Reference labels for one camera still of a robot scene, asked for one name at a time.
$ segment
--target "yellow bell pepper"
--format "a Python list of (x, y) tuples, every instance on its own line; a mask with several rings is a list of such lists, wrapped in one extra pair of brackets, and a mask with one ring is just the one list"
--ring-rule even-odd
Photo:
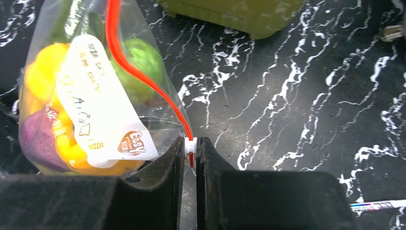
[(118, 161), (111, 168), (95, 168), (88, 164), (85, 151), (77, 144), (73, 123), (65, 111), (61, 111), (57, 115), (57, 120), (62, 124), (64, 133), (57, 136), (55, 139), (56, 152), (65, 164), (73, 171), (86, 175), (122, 175), (127, 171), (134, 171), (141, 167), (145, 161)]
[(141, 167), (145, 161), (118, 161), (111, 168), (95, 168), (87, 162), (85, 151), (74, 138), (73, 123), (61, 105), (56, 90), (56, 79), (61, 70), (61, 64), (70, 44), (55, 43), (41, 50), (35, 61), (29, 65), (24, 77), (23, 110), (28, 115), (44, 108), (51, 103), (51, 108), (57, 112), (57, 120), (61, 126), (53, 126), (58, 136), (55, 138), (56, 152), (62, 161), (75, 173), (86, 175), (122, 175)]
[(25, 71), (24, 85), (29, 94), (40, 102), (44, 107), (51, 103), (56, 111), (63, 110), (55, 91), (55, 83), (61, 70), (61, 64), (65, 61), (70, 44), (55, 43), (41, 50), (35, 61)]

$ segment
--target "purple sweet potato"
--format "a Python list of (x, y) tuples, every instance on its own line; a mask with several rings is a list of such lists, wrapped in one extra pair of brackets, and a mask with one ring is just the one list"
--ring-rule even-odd
[(21, 149), (30, 161), (56, 172), (70, 171), (55, 151), (52, 121), (44, 111), (27, 117), (20, 129), (19, 139)]

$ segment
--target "countertop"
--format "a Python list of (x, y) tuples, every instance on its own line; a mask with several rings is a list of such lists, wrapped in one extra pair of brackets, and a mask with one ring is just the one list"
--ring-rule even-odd
[[(400, 22), (401, 1), (307, 0), (291, 24), (256, 41), (137, 1), (194, 134), (209, 137), (233, 166), (329, 172), (349, 202), (406, 198), (406, 41), (378, 37)], [(9, 2), (0, 1), (0, 107), (16, 117), (17, 78), (42, 0)], [(3, 174), (36, 172), (1, 159), (8, 159)], [(181, 229), (195, 229), (194, 183), (188, 168)], [(363, 212), (357, 221), (363, 229), (406, 229), (404, 212)]]

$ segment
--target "plastic bag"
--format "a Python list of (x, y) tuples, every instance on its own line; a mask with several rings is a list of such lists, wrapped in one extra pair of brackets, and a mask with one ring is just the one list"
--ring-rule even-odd
[(47, 174), (128, 176), (192, 139), (135, 0), (45, 0), (19, 125), (23, 153)]

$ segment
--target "white pen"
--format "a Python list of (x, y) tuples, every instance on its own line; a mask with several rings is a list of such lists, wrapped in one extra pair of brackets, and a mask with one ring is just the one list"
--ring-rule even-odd
[(351, 204), (351, 209), (354, 212), (374, 211), (380, 209), (406, 207), (405, 200), (384, 200), (375, 202), (355, 203)]

